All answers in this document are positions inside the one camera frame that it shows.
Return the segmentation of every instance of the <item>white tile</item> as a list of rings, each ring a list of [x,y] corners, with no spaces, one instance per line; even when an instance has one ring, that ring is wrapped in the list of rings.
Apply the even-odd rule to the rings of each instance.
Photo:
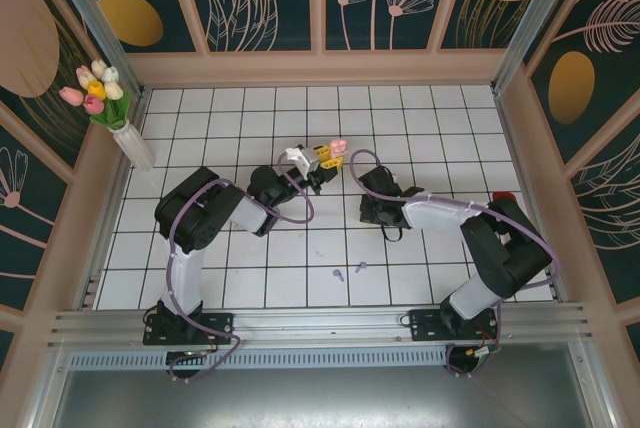
[[[278,158],[280,157],[280,155],[282,153],[284,153],[284,151],[287,148],[295,148],[298,145],[302,145],[305,146],[305,140],[306,137],[304,135],[302,136],[298,136],[298,137],[289,137],[289,138],[274,138],[273,139],[273,165],[274,168],[277,171],[277,163],[278,163]],[[293,165],[285,165],[288,166],[287,169],[291,169],[293,168]]]
[[[468,112],[474,133],[502,133],[502,124],[496,110],[470,108]]]
[[[434,303],[441,303],[469,279],[467,265],[464,263],[429,265],[429,275]]]
[[[356,273],[355,266],[349,267],[349,294],[351,306],[388,305],[389,277],[386,266],[367,266]]]
[[[339,94],[341,110],[368,110],[371,108],[369,88],[366,86],[341,86]]]
[[[449,172],[445,163],[415,163],[413,172],[416,176],[416,186],[424,188],[430,193],[451,191]]]
[[[211,88],[195,88],[184,90],[182,95],[182,103],[180,103],[180,111],[186,112],[204,112],[211,111],[211,100],[213,98],[213,90]]]
[[[438,134],[438,120],[435,110],[405,110],[407,133],[410,135]]]
[[[310,111],[307,120],[307,132],[309,136],[327,137],[325,145],[332,138],[338,138],[340,133],[340,121],[338,111]]]
[[[273,111],[275,109],[275,88],[246,88],[244,111]]]
[[[111,258],[109,258],[109,268],[145,268],[151,248],[151,235],[151,233],[116,234]]]
[[[242,111],[244,88],[216,88],[211,111]]]
[[[376,110],[373,112],[373,131],[376,135],[397,135],[407,132],[402,110]]]
[[[137,310],[144,270],[107,271],[99,310]]]
[[[158,200],[125,200],[118,231],[153,231]]]
[[[162,196],[171,192],[176,186],[189,178],[197,168],[184,167],[184,168],[168,168],[167,176],[164,180],[164,188],[162,190]]]
[[[485,162],[482,170],[487,179],[489,191],[520,191],[520,183],[513,163]]]
[[[309,306],[347,306],[349,304],[346,270],[341,268],[344,281],[340,281],[333,274],[335,269],[334,266],[309,268]]]
[[[371,112],[368,110],[340,111],[340,133],[342,136],[372,135]]]
[[[373,136],[349,136],[347,138],[349,146],[349,155],[347,155],[347,162],[351,160],[351,154],[357,150],[371,150],[375,152],[375,145],[373,143]],[[371,157],[367,155],[361,155],[357,158],[357,163],[371,163]]]
[[[385,241],[389,264],[426,263],[422,230],[403,230],[402,239],[395,243]]]
[[[242,116],[242,136],[272,136],[273,112],[249,112]]]
[[[200,292],[205,310],[222,308],[224,277],[225,270],[202,270]]]
[[[449,163],[448,168],[454,192],[482,192],[487,189],[480,163]]]
[[[401,86],[400,92],[405,108],[433,108],[431,89],[428,86]]]
[[[202,166],[205,140],[173,140],[169,166]]]
[[[459,86],[432,86],[433,102],[436,108],[464,108],[464,98]]]
[[[475,135],[482,161],[511,161],[511,153],[504,135]]]
[[[462,242],[437,231],[423,231],[429,263],[465,263]]]
[[[227,270],[224,308],[264,307],[265,268]]]
[[[147,270],[140,299],[140,309],[147,310],[158,304],[167,284],[165,270]]]
[[[229,233],[219,232],[204,252],[203,268],[224,268],[227,266],[227,248]]]
[[[180,113],[176,138],[206,138],[209,113]]]
[[[336,110],[338,88],[335,86],[310,86],[307,88],[307,103],[310,110]]]
[[[471,133],[467,110],[435,110],[440,133]]]
[[[444,161],[440,135],[410,135],[409,144],[411,145],[411,159],[414,163]]]
[[[204,153],[204,164],[211,166],[236,165],[238,159],[238,139],[209,139]]]
[[[447,161],[478,161],[473,135],[442,135],[442,144]]]
[[[168,261],[169,242],[160,233],[154,233],[147,268],[166,268]]]
[[[400,88],[397,86],[370,86],[371,108],[402,108]]]
[[[267,270],[267,308],[293,308],[307,305],[306,268]]]
[[[276,89],[276,110],[306,110],[307,89],[303,86]]]
[[[433,303],[429,273],[425,264],[389,266],[389,282],[391,302],[394,305]]]
[[[276,113],[275,136],[307,136],[307,112]]]
[[[210,138],[237,138],[240,136],[241,113],[211,113],[209,121]]]
[[[127,188],[127,198],[160,198],[166,168],[149,171],[133,170]]]
[[[534,276],[528,284],[544,281],[547,279],[547,274],[541,271]],[[552,301],[553,295],[548,285],[537,286],[535,288],[522,289],[516,294],[517,301]]]
[[[496,106],[488,85],[466,85],[462,87],[468,108],[492,108]]]
[[[153,90],[147,113],[177,113],[182,90]]]
[[[309,230],[309,266],[345,265],[344,230]]]
[[[240,138],[238,164],[270,165],[271,145],[271,138]]]
[[[386,264],[381,230],[347,230],[347,262],[349,265]]]
[[[147,115],[142,129],[142,137],[144,139],[173,138],[173,130],[176,127],[177,119],[178,115],[176,113]]]
[[[304,266],[307,264],[307,234],[303,230],[269,233],[269,266]]]
[[[314,196],[315,217],[309,228],[344,228],[342,196]]]
[[[228,266],[263,267],[267,263],[267,237],[246,231],[231,232]]]
[[[147,140],[147,146],[156,159],[155,166],[167,166],[172,140]]]
[[[405,135],[376,136],[375,140],[375,152],[382,164],[407,163],[411,161],[409,145],[407,144],[407,137]]]

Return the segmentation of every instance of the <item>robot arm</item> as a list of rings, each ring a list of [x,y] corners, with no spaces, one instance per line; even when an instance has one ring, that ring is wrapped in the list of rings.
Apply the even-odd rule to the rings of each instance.
[[[412,187],[403,193],[391,172],[382,165],[359,179],[370,190],[388,196],[408,197],[423,191]],[[511,198],[498,198],[488,207],[537,234]],[[477,210],[430,199],[395,202],[363,195],[360,221],[383,227],[437,231],[466,241],[478,273],[440,305],[441,321],[454,337],[468,322],[499,300],[512,297],[551,263],[537,243],[510,225]]]

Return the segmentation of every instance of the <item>purple cable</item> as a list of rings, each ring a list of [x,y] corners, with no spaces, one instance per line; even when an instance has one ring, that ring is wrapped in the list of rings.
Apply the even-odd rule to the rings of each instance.
[[[282,160],[284,159],[285,153],[282,153],[280,155],[280,157],[278,158],[278,169],[281,171],[281,173],[283,174],[283,176],[287,179],[287,181],[289,181],[289,183],[291,183],[293,185],[293,187],[298,191],[298,193],[300,195],[302,195],[302,197],[305,199],[305,201],[307,202],[307,205],[309,206],[309,216],[306,220],[294,220],[291,218],[288,218],[286,216],[281,215],[280,213],[267,208],[266,206],[263,206],[262,204],[258,203],[257,201],[255,201],[253,198],[251,198],[251,196],[244,192],[244,190],[242,190],[244,192],[244,196],[247,197],[249,200],[251,200],[253,203],[255,203],[256,205],[258,205],[259,207],[261,207],[262,209],[264,209],[267,213],[269,213],[272,216],[275,216],[276,218],[283,220],[283,221],[288,221],[289,223],[296,223],[296,224],[306,224],[308,222],[310,222],[311,220],[313,220],[313,217],[315,216],[315,211],[313,209],[313,204],[311,203],[311,199],[309,198],[309,196],[304,192],[304,190],[300,187],[300,185],[298,185],[298,183],[296,183],[293,178],[291,178],[291,176],[289,176],[289,174],[284,171],[283,167],[282,167]],[[226,333],[224,331],[218,331],[218,330],[213,330],[211,328],[208,328],[204,325],[201,325],[200,323],[198,323],[195,320],[192,320],[189,315],[187,315],[184,310],[182,309],[182,307],[178,304],[178,300],[175,297],[174,291],[173,291],[173,283],[171,280],[171,275],[173,273],[173,260],[175,259],[176,256],[176,244],[175,244],[175,235],[176,235],[176,229],[178,228],[178,225],[180,224],[180,221],[182,220],[182,217],[184,216],[184,214],[187,212],[187,210],[191,207],[191,205],[193,205],[196,200],[198,198],[200,198],[200,196],[202,196],[203,193],[205,193],[207,190],[211,189],[212,187],[216,186],[216,185],[233,185],[235,186],[231,181],[229,180],[225,180],[223,178],[218,178],[217,180],[214,180],[210,183],[207,183],[206,185],[204,185],[202,188],[200,188],[191,198],[189,198],[189,201],[187,201],[187,203],[185,203],[185,205],[180,209],[180,211],[178,212],[176,219],[173,221],[173,223],[171,224],[171,229],[169,230],[169,249],[170,249],[170,256],[169,256],[169,261],[167,262],[167,271],[166,271],[166,283],[167,283],[167,288],[169,291],[169,298],[171,299],[171,302],[173,303],[173,306],[175,307],[176,311],[178,312],[178,314],[187,322],[189,323],[191,326],[199,329],[200,331],[203,331],[204,333],[210,334],[210,335],[214,335],[214,336],[221,336],[224,338],[229,338],[232,340],[235,340],[236,343],[231,347],[231,349],[229,351],[227,351],[218,361],[216,361],[211,367],[207,368],[206,370],[202,370],[199,371],[198,373],[196,373],[195,375],[193,375],[190,378],[185,378],[184,382],[185,383],[189,383],[189,381],[196,381],[200,378],[204,378],[205,376],[211,374],[216,368],[218,368],[218,366],[220,366],[222,363],[225,362],[225,360],[227,358],[229,358],[234,351],[236,351],[238,349],[238,347],[240,346],[240,343],[242,342],[242,339],[238,336],[238,335],[234,335],[233,333]],[[178,378],[173,369],[176,366],[177,363],[186,360],[186,359],[191,359],[191,358],[202,358],[205,357],[206,355],[187,355],[187,356],[181,356],[179,358],[176,358],[175,360],[173,360],[173,362],[171,363],[171,365],[169,366],[169,375],[171,375],[171,377],[173,378],[174,381],[177,381],[181,378]]]
[[[551,257],[551,259],[553,260],[554,264],[556,265],[556,269],[555,271],[551,274],[551,276],[549,278],[547,278],[544,281],[538,281],[535,283],[531,283],[529,285],[525,285],[523,286],[521,289],[523,290],[528,290],[531,288],[536,288],[538,286],[543,286],[543,285],[550,285],[551,283],[553,283],[557,278],[558,275],[560,274],[560,272],[562,271],[562,263],[560,262],[560,258],[558,257],[558,255],[556,254],[555,251],[553,251],[553,249],[542,239],[540,238],[538,235],[536,235],[533,231],[529,230],[526,226],[521,225],[520,223],[518,223],[515,220],[512,220],[511,218],[498,213],[497,211],[494,211],[490,208],[487,208],[486,206],[482,206],[482,205],[478,205],[477,203],[473,203],[473,202],[466,202],[466,201],[458,201],[458,200],[452,200],[449,198],[442,198],[440,196],[435,196],[435,195],[427,195],[427,196],[411,196],[409,198],[398,198],[398,197],[394,197],[394,196],[387,196],[387,195],[381,195],[380,193],[376,193],[375,191],[370,190],[369,188],[367,188],[366,186],[364,186],[364,184],[358,179],[358,176],[356,175],[356,170],[355,170],[355,165],[354,165],[354,160],[356,155],[359,155],[360,153],[367,153],[371,156],[374,157],[374,159],[376,160],[376,165],[379,166],[380,165],[380,158],[378,158],[378,156],[371,150],[367,150],[367,149],[361,149],[361,150],[356,150],[352,155],[351,155],[351,159],[349,160],[349,168],[351,170],[351,176],[353,176],[354,181],[356,182],[356,184],[368,195],[376,197],[376,198],[380,198],[381,200],[387,200],[387,201],[437,201],[438,203],[442,203],[445,205],[450,205],[450,206],[455,206],[456,208],[459,207],[465,207],[469,210],[476,210],[476,211],[481,211],[483,213],[486,213],[487,215],[491,215],[494,218],[503,221],[504,223],[506,223],[507,225],[511,225],[513,228],[515,228],[516,230],[520,231],[521,233],[523,233],[524,235],[528,236],[529,238],[531,238],[533,241],[535,241],[538,245],[540,245],[540,247],[546,251],[549,256]]]

